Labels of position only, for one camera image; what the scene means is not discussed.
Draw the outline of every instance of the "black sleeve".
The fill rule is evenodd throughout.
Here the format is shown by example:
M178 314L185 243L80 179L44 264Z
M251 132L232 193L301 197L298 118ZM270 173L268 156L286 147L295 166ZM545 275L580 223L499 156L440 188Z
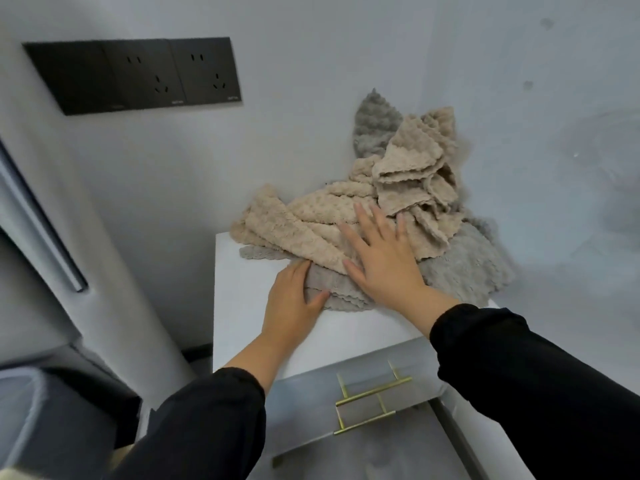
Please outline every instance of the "black sleeve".
M162 419L110 480L245 479L264 446L264 391L249 372L220 369L167 399Z
M458 305L430 339L438 376L500 423L537 479L640 478L640 397L523 317Z

